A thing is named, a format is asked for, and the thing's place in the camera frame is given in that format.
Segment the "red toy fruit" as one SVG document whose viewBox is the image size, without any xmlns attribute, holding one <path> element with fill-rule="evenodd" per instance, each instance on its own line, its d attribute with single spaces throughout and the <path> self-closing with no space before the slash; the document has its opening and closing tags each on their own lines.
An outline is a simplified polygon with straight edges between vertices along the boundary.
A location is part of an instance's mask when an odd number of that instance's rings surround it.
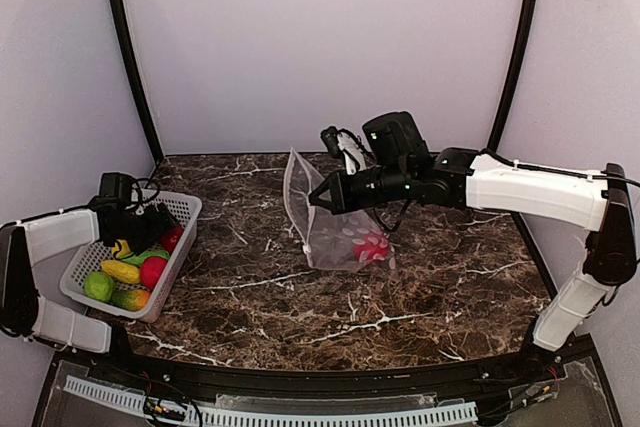
<svg viewBox="0 0 640 427">
<path fill-rule="evenodd" d="M 153 291 L 159 282 L 168 261 L 160 258 L 150 258 L 140 267 L 140 283 L 150 291 Z"/>
<path fill-rule="evenodd" d="M 179 241 L 181 240 L 181 237 L 184 233 L 184 228 L 182 226 L 177 226 L 174 227 L 173 229 L 171 229 L 169 232 L 167 232 L 165 235 L 163 235 L 160 239 L 160 245 L 161 247 L 167 251 L 169 254 L 172 254 Z"/>
</svg>

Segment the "red toy fruit front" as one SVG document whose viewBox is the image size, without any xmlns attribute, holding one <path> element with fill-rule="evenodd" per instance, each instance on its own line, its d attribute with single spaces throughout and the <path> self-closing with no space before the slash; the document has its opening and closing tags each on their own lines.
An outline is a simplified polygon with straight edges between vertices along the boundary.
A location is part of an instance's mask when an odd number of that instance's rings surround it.
<svg viewBox="0 0 640 427">
<path fill-rule="evenodd" d="M 140 267 L 140 283 L 150 291 L 153 291 L 159 282 L 168 261 L 160 258 L 150 258 Z"/>
</svg>

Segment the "clear zip top bag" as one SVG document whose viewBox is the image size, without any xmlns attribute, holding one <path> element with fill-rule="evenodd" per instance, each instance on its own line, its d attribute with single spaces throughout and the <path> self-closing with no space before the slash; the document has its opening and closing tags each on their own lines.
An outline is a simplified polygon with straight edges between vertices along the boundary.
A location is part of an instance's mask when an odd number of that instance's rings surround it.
<svg viewBox="0 0 640 427">
<path fill-rule="evenodd" d="M 390 278 L 398 278 L 394 247 L 378 224 L 364 211 L 332 215 L 311 206 L 308 195 L 322 181 L 321 174 L 292 149 L 283 178 L 283 202 L 289 219 L 302 240 L 302 250 L 311 268 L 357 272 L 378 267 Z M 384 235 L 389 255 L 384 261 L 360 264 L 354 257 L 352 240 L 366 234 Z"/>
</svg>

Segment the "red toy apple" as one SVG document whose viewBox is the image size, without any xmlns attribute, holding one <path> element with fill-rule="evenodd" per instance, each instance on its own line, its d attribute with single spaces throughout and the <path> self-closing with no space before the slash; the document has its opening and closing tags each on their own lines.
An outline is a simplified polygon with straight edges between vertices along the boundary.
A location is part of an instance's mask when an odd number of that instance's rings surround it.
<svg viewBox="0 0 640 427">
<path fill-rule="evenodd" d="M 355 259 L 360 264 L 384 261 L 389 255 L 389 242 L 384 235 L 366 234 L 352 240 Z"/>
</svg>

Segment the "green orange toy mango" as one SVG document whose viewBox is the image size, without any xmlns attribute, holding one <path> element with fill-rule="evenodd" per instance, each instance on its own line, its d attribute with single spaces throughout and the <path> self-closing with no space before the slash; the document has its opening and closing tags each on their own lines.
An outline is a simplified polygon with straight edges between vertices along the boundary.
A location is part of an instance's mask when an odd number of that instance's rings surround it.
<svg viewBox="0 0 640 427">
<path fill-rule="evenodd" d="M 150 297 L 151 293 L 146 290 L 116 290 L 112 294 L 111 304 L 129 312 L 137 312 L 146 307 Z"/>
</svg>

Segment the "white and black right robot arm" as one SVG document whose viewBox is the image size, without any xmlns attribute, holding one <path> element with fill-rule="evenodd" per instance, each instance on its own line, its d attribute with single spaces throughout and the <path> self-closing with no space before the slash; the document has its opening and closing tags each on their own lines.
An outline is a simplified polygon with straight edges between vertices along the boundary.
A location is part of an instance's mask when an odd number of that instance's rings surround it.
<svg viewBox="0 0 640 427">
<path fill-rule="evenodd" d="M 429 151 L 412 115 L 380 115 L 358 139 L 328 127 L 321 139 L 343 169 L 308 197 L 334 215 L 400 201 L 405 206 L 507 211 L 569 223 L 588 231 L 586 257 L 535 321 L 532 343 L 550 352 L 637 271 L 633 180 L 615 163 L 603 171 L 567 170 L 509 160 L 489 150 Z"/>
</svg>

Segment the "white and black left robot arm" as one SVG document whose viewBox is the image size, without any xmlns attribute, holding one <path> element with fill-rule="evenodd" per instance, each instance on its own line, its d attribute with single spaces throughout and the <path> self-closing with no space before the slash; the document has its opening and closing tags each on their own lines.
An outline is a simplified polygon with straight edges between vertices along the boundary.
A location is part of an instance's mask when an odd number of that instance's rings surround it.
<svg viewBox="0 0 640 427">
<path fill-rule="evenodd" d="M 101 175 L 98 194 L 87 204 L 16 220 L 1 226 L 1 332 L 35 338 L 62 348 L 105 354 L 112 328 L 105 322 L 52 302 L 39 293 L 32 269 L 62 253 L 101 242 L 125 240 L 141 254 L 177 226 L 160 194 L 143 197 L 141 181 L 129 174 Z"/>
</svg>

